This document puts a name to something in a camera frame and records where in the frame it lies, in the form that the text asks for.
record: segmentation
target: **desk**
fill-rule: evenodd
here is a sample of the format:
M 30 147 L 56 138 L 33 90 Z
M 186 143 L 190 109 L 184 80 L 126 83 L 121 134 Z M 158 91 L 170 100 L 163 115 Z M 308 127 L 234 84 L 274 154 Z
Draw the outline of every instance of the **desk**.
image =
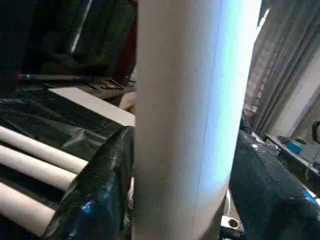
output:
M 311 166 L 308 173 L 309 180 L 307 180 L 305 172 L 309 167 L 309 162 L 289 150 L 275 136 L 270 136 L 266 133 L 264 135 L 281 149 L 279 157 L 285 161 L 285 167 L 317 196 L 320 196 L 320 171 Z

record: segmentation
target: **black plastic wrap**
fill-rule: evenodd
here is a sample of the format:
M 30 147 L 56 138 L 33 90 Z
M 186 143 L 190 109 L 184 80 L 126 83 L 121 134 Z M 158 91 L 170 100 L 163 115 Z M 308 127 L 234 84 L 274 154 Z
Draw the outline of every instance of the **black plastic wrap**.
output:
M 91 161 L 105 142 L 122 128 L 110 119 L 43 89 L 0 94 L 0 125 L 87 161 Z M 8 186 L 53 209 L 64 194 L 2 165 L 0 178 Z M 114 181 L 110 178 L 109 187 L 116 188 L 118 182 L 118 178 Z M 109 198 L 110 204 L 119 201 L 120 190 L 112 190 L 112 197 L 117 200 Z M 0 216 L 0 239 L 39 238 Z
M 133 127 L 123 127 L 107 140 L 70 185 L 43 239 L 118 240 L 129 234 L 133 141 Z
M 49 90 L 0 95 L 0 125 L 86 161 L 121 128 Z
M 239 131 L 230 190 L 247 240 L 314 240 L 320 208 L 268 145 Z

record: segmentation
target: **black tarp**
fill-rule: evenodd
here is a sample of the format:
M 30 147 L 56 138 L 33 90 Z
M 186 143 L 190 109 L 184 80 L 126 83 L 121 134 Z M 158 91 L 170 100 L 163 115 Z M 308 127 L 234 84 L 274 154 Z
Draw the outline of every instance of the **black tarp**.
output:
M 239 131 L 230 190 L 247 240 L 314 240 L 320 207 L 267 144 Z
M 115 133 L 124 132 L 129 138 L 128 142 L 133 141 L 132 128 L 129 127 L 130 130 L 121 129 L 120 124 L 48 90 L 21 91 L 0 95 L 0 125 L 89 162 L 96 155 L 97 158 L 104 155 L 110 156 L 108 151 L 111 146 L 115 146 L 115 139 L 110 142 L 109 138 Z M 131 161 L 132 156 L 126 163 L 131 164 Z M 110 200 L 110 203 L 121 204 L 123 210 L 126 209 L 127 204 L 124 201 L 125 188 L 123 186 L 124 179 L 130 174 L 128 166 L 128 164 L 125 165 L 126 169 L 117 169 L 115 176 L 108 178 L 109 182 L 106 183 L 113 187 L 113 192 L 110 194 L 114 198 Z M 62 191 L 54 187 L 2 165 L 0 165 L 0 179 L 10 187 L 53 209 L 57 209 L 64 195 Z M 38 238 L 0 216 L 0 239 L 33 240 Z

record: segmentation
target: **cardboard tube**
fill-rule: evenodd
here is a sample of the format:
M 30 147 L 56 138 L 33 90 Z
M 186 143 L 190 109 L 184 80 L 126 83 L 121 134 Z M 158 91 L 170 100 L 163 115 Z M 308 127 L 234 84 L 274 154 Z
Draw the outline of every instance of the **cardboard tube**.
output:
M 219 238 L 260 0 L 140 0 L 135 240 Z
M 76 174 L 0 145 L 0 164 L 66 191 Z
M 0 214 L 41 237 L 55 211 L 0 182 Z
M 87 161 L 79 157 L 48 146 L 3 126 L 0 126 L 0 141 L 75 174 L 79 174 L 88 164 Z

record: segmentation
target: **curtain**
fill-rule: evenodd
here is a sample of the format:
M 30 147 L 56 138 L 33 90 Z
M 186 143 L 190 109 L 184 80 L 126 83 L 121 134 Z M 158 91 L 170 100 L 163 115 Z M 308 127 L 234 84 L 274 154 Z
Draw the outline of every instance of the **curtain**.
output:
M 252 55 L 248 86 L 256 87 L 246 98 L 255 113 L 252 129 L 260 136 L 277 120 L 319 46 L 319 10 L 317 0 L 284 0 L 270 7 Z

